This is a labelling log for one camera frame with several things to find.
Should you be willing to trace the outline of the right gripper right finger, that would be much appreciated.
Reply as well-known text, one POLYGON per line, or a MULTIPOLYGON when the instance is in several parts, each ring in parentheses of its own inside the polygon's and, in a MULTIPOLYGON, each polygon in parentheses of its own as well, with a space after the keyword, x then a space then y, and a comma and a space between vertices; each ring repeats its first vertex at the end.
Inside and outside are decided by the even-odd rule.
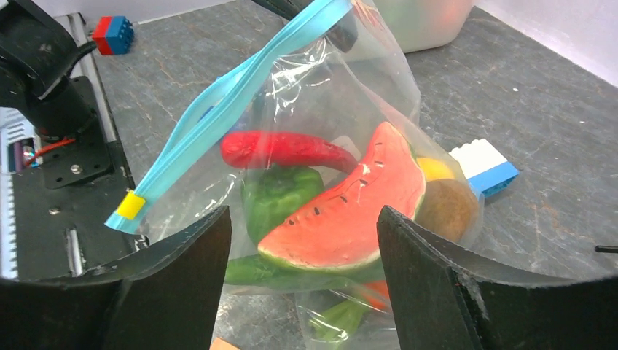
POLYGON ((617 277, 524 271, 382 208, 383 268, 402 349, 615 349, 617 277))

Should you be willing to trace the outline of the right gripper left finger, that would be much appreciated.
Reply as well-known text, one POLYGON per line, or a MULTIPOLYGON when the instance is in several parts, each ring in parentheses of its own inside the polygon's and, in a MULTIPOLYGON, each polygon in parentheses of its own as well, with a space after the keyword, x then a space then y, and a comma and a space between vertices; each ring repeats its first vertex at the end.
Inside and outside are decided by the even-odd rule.
POLYGON ((1 280, 3 349, 208 349, 230 210, 78 277, 1 280))

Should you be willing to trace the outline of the brown toy kiwi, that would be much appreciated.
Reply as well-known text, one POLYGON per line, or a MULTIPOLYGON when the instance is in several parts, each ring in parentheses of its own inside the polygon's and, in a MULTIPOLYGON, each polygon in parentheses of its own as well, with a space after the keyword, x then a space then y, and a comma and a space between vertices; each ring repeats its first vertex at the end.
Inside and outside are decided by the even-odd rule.
POLYGON ((472 230, 479 216, 479 202, 469 185, 455 179, 438 179, 426 183, 426 194, 413 221, 458 242, 472 230))

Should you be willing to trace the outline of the pink toy watermelon slice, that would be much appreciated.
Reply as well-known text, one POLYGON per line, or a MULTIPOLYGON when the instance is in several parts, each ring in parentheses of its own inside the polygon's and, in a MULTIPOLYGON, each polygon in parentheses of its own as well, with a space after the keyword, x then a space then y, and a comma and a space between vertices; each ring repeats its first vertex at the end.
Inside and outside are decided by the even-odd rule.
POLYGON ((407 140, 383 122, 351 174, 268 233, 258 252, 284 268, 355 270, 380 256, 376 222, 381 209, 390 206, 413 218, 425 193, 425 176, 407 140))

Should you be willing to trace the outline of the green toy bell pepper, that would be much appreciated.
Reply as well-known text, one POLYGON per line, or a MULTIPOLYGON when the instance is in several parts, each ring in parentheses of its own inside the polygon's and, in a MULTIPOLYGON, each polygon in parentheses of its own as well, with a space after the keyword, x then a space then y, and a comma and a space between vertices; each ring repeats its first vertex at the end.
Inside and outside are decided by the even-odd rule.
POLYGON ((250 171, 241 197, 246 230, 258 244, 298 208, 324 191, 320 173, 307 166, 271 166, 250 171))

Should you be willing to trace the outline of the small red toy chili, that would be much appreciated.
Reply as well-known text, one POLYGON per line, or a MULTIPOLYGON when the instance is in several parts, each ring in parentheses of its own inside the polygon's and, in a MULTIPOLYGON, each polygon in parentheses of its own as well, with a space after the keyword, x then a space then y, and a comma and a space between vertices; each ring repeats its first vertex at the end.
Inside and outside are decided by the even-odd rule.
POLYGON ((325 166, 349 174, 357 160, 327 140, 302 133, 236 131, 220 142, 223 161, 234 168, 325 166))

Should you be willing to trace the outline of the clear zip top bag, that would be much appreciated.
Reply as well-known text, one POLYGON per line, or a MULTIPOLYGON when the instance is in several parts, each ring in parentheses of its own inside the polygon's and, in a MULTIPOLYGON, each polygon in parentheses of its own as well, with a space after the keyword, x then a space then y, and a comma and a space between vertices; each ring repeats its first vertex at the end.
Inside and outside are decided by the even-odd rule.
POLYGON ((187 107, 106 225, 158 241, 227 206, 226 292, 292 293, 308 349, 397 349, 382 208, 461 243, 482 224, 420 99, 374 1, 307 1, 187 107))

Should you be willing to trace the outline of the orange toy carrot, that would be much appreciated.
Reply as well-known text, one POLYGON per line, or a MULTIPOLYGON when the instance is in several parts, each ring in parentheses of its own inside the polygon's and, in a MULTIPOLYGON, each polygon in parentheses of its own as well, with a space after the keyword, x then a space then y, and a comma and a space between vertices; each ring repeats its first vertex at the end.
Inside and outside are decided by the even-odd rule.
POLYGON ((360 293, 373 308, 381 311, 387 311, 390 308, 388 285, 385 280, 366 283, 360 293))

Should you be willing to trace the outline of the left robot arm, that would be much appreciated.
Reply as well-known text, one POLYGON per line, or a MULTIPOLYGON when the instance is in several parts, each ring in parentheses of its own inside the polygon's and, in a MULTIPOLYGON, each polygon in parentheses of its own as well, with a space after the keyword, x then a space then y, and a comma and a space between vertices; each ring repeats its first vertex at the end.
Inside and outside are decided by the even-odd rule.
POLYGON ((95 42, 71 34, 33 1, 1 7, 1 106, 18 110, 45 141, 104 140, 98 112, 70 74, 95 42))

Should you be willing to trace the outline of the small wooden cube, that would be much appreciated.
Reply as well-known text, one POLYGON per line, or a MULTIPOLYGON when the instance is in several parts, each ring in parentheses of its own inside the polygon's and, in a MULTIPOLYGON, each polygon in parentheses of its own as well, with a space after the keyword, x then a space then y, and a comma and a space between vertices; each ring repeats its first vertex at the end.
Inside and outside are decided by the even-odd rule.
POLYGON ((240 350, 238 347, 226 342, 221 338, 215 338, 211 343, 210 350, 240 350))

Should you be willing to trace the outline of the white blue brick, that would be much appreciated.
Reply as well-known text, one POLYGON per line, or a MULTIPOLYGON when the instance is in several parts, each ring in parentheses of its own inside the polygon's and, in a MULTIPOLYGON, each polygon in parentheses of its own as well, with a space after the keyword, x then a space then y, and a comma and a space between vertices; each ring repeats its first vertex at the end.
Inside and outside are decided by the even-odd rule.
POLYGON ((449 154, 459 162, 476 194, 489 198, 504 190, 519 171, 486 139, 475 139, 449 154))

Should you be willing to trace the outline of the red blue brick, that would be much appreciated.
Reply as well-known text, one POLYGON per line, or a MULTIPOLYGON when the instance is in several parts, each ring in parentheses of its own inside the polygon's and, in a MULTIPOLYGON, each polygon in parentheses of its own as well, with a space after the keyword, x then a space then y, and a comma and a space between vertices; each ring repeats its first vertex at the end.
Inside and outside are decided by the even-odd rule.
POLYGON ((130 51, 134 30, 125 16, 103 16, 99 19, 92 39, 102 55, 124 55, 130 51))

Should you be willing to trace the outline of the white plastic basket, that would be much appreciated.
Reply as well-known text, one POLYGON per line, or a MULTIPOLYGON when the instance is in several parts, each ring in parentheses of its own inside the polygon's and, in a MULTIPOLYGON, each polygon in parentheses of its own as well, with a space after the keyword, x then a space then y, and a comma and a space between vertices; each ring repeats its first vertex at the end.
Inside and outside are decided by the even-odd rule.
POLYGON ((441 47, 459 35, 474 0, 388 0, 375 5, 404 53, 441 47))

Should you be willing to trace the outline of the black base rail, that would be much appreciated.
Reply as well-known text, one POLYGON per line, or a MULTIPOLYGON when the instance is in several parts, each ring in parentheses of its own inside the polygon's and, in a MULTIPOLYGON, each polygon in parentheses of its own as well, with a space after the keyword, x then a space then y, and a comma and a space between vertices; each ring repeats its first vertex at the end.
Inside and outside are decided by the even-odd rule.
POLYGON ((41 157, 33 126, 1 110, 1 276, 76 276, 147 246, 108 228, 114 203, 133 186, 124 150, 94 125, 41 157))

